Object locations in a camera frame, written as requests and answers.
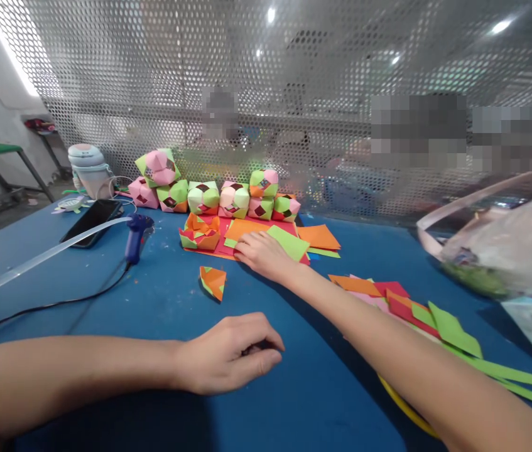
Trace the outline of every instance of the table surface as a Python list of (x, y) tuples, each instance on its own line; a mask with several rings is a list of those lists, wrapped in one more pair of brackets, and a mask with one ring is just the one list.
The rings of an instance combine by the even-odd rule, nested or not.
[[(79, 219), (54, 206), (0, 230), (0, 274), (56, 245)], [(186, 215), (141, 209), (156, 231), (140, 263), (107, 294), (26, 315), (0, 326), (0, 343), (48, 335), (194, 338), (225, 316), (262, 311), (283, 337), (283, 361), (231, 394), (167, 391), (125, 395), (85, 407), (17, 439), (17, 450), (444, 450), (396, 407), (376, 374), (341, 334), (287, 290), (242, 264), (186, 252)], [(532, 346), (495, 302), (435, 267), (405, 229), (303, 216), (326, 223), (341, 259), (312, 261), (321, 274), (399, 281), (415, 301), (458, 316), (486, 359), (532, 372)], [(92, 294), (122, 271), (128, 228), (116, 225), (90, 250), (68, 249), (0, 288), (0, 319), (21, 309)], [(198, 281), (199, 266), (227, 271), (221, 305)]]

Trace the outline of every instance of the glue gun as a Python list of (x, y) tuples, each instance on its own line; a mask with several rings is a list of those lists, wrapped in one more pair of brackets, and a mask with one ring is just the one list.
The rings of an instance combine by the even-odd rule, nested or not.
[(128, 244), (126, 245), (126, 261), (128, 265), (136, 265), (140, 261), (140, 253), (148, 237), (155, 231), (155, 221), (138, 213), (128, 215)]

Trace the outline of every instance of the paper ball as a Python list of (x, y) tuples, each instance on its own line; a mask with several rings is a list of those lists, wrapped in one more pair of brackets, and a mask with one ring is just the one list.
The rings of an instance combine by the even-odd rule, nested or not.
[(274, 209), (274, 198), (271, 196), (265, 196), (263, 198), (254, 198), (253, 196), (249, 200), (249, 212), (250, 217), (259, 218), (261, 220), (269, 220), (272, 218), (272, 210)]
[(169, 185), (180, 177), (171, 149), (155, 149), (136, 160), (136, 166), (150, 187)]
[(220, 193), (218, 215), (228, 218), (244, 218), (249, 209), (249, 184), (226, 181)]
[(215, 181), (191, 182), (188, 186), (188, 207), (195, 215), (216, 215), (220, 193)]
[(279, 193), (274, 199), (274, 211), (272, 212), (272, 219), (293, 223), (297, 218), (297, 213), (301, 204), (295, 198), (295, 195), (283, 195)]
[(184, 213), (188, 210), (188, 181), (186, 179), (157, 187), (156, 191), (162, 211)]
[(251, 196), (255, 198), (275, 196), (278, 192), (278, 173), (273, 169), (253, 171), (249, 186), (251, 187)]
[(128, 185), (128, 192), (138, 207), (159, 208), (157, 192), (142, 176)]

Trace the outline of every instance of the person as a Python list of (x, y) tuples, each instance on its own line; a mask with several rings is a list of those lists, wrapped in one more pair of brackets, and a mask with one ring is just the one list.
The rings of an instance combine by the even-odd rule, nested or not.
[[(329, 319), (450, 451), (532, 451), (532, 409), (492, 379), (293, 261), (268, 234), (246, 234), (236, 249), (254, 272), (287, 287)], [(3, 343), (0, 444), (125, 392), (232, 391), (267, 374), (284, 350), (261, 313), (224, 318), (188, 342), (56, 336)]]

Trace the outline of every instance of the phone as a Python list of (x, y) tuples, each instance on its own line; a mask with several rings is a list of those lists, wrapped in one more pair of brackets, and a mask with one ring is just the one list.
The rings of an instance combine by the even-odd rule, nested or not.
[[(95, 226), (101, 225), (114, 218), (120, 217), (123, 214), (123, 207), (121, 201), (115, 200), (96, 200), (86, 213), (77, 220), (77, 223), (73, 225), (71, 229), (60, 239), (60, 242), (66, 242), (72, 239), (76, 235), (82, 232), (92, 229)], [(84, 240), (80, 240), (75, 245), (71, 245), (75, 248), (92, 248), (94, 244), (107, 232), (107, 229), (98, 231), (86, 237)]]

